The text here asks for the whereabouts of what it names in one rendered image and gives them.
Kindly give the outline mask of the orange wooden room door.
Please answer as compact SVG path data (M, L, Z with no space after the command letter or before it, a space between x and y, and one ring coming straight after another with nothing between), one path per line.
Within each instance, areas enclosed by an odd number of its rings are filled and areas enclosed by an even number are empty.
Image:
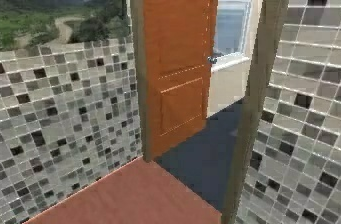
M207 118L218 0L144 0L148 152L156 158Z

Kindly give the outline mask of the white framed window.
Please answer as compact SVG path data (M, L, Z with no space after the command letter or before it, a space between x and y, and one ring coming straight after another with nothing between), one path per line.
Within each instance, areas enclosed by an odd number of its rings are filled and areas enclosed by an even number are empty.
M248 59L245 48L251 8L251 0L218 0L213 72Z

